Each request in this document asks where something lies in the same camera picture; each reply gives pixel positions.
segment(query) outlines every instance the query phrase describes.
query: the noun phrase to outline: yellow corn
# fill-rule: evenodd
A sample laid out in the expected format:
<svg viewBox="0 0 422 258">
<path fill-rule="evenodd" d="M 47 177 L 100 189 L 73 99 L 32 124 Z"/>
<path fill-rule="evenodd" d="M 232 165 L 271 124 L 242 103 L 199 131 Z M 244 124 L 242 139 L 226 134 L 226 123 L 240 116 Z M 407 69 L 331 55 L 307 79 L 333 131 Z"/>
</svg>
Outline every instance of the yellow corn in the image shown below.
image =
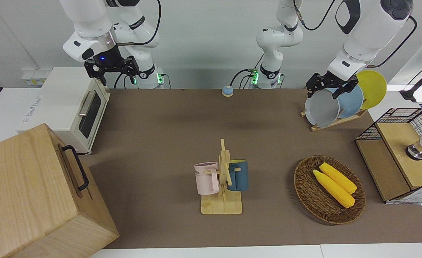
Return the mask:
<svg viewBox="0 0 422 258">
<path fill-rule="evenodd" d="M 351 182 L 345 175 L 343 175 L 340 171 L 329 165 L 328 163 L 322 163 L 319 166 L 324 174 L 332 178 L 339 186 L 341 186 L 344 190 L 348 193 L 353 194 L 355 190 L 357 190 L 357 186 Z"/>
<path fill-rule="evenodd" d="M 349 208 L 354 205 L 355 199 L 330 177 L 317 170 L 313 170 L 312 172 L 316 176 L 317 181 L 335 198 L 335 200 L 343 205 L 343 207 Z"/>
</svg>

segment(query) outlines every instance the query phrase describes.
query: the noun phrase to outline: gray plate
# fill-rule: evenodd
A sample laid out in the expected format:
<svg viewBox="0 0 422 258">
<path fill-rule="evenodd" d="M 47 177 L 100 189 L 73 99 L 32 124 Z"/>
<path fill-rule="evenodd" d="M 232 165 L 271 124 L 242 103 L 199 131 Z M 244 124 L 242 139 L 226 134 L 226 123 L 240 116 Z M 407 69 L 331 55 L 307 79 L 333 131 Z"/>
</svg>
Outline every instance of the gray plate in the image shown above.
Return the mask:
<svg viewBox="0 0 422 258">
<path fill-rule="evenodd" d="M 328 90 L 318 90 L 305 103 L 306 118 L 312 125 L 326 127 L 335 122 L 340 113 L 338 99 L 332 98 Z"/>
</svg>

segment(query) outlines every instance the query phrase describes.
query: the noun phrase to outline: mug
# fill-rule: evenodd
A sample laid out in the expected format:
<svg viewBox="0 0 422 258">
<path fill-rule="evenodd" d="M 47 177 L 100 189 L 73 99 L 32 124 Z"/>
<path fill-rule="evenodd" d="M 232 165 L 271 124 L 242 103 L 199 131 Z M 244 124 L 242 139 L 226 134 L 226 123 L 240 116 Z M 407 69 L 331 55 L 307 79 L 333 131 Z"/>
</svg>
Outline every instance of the mug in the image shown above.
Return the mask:
<svg viewBox="0 0 422 258">
<path fill-rule="evenodd" d="M 209 195 L 219 192 L 219 179 L 217 178 L 217 162 L 196 164 L 195 179 L 200 195 Z"/>
<path fill-rule="evenodd" d="M 247 160 L 245 159 L 230 160 L 229 172 L 230 172 L 230 178 L 232 178 L 232 185 L 229 186 L 227 184 L 228 190 L 245 191 L 249 188 Z"/>
</svg>

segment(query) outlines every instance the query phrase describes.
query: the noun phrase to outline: oven window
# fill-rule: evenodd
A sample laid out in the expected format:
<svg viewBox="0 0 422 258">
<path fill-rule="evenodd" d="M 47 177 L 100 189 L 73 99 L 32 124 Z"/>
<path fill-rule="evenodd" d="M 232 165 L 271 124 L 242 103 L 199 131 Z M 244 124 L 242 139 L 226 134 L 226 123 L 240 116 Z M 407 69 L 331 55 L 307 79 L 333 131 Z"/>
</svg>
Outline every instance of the oven window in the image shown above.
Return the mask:
<svg viewBox="0 0 422 258">
<path fill-rule="evenodd" d="M 93 124 L 95 122 L 96 116 L 98 115 L 98 110 L 101 106 L 101 98 L 98 96 L 98 93 L 95 91 L 95 98 L 93 99 L 92 104 L 90 105 L 90 109 L 88 110 L 87 116 L 83 116 L 80 120 L 79 130 L 88 139 L 90 136 L 90 131 L 93 128 Z"/>
</svg>

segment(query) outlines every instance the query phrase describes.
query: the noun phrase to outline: box handle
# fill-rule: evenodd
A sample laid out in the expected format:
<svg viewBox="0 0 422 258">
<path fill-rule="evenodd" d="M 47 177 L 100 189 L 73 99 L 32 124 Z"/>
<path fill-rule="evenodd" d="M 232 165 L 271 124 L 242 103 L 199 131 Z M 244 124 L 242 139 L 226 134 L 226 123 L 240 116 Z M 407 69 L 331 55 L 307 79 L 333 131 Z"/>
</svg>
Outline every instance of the box handle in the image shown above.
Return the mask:
<svg viewBox="0 0 422 258">
<path fill-rule="evenodd" d="M 76 158 L 77 165 L 79 166 L 80 173 L 82 173 L 82 177 L 83 177 L 83 185 L 79 186 L 77 190 L 83 191 L 85 188 L 88 187 L 88 177 L 87 177 L 87 174 L 85 173 L 85 170 L 83 169 L 82 163 L 80 162 L 80 159 L 77 155 L 76 150 L 71 145 L 66 145 L 62 147 L 62 150 L 63 151 L 72 150 L 72 154 L 74 154 L 74 157 Z"/>
</svg>

